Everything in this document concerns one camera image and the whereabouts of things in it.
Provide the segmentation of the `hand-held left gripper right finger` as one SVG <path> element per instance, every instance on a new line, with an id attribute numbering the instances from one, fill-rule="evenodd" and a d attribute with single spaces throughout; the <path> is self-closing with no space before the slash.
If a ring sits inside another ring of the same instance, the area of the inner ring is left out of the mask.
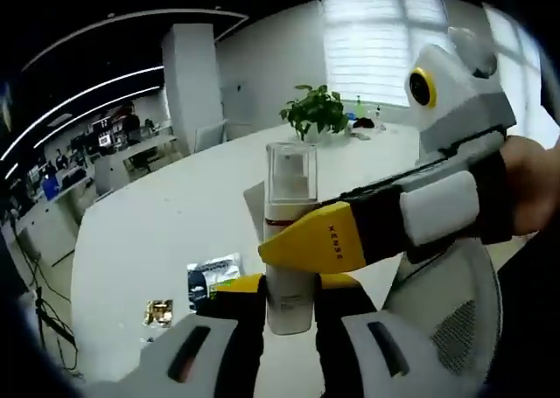
<path id="1" fill-rule="evenodd" d="M 316 349 L 327 397 L 453 397 L 434 344 L 375 308 L 348 275 L 315 277 Z"/>

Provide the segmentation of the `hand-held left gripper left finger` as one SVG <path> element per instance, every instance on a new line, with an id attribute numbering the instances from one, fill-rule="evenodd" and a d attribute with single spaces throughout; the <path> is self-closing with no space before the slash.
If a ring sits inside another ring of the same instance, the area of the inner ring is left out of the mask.
<path id="1" fill-rule="evenodd" d="M 262 274 L 220 286 L 198 310 L 141 352 L 119 397 L 252 397 L 263 354 Z"/>

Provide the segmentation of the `person's right hand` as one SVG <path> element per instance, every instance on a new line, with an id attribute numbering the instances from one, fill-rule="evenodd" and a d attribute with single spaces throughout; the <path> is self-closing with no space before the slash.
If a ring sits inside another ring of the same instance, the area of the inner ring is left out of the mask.
<path id="1" fill-rule="evenodd" d="M 514 201 L 514 235 L 543 230 L 559 213 L 559 145 L 510 136 L 500 149 Z"/>

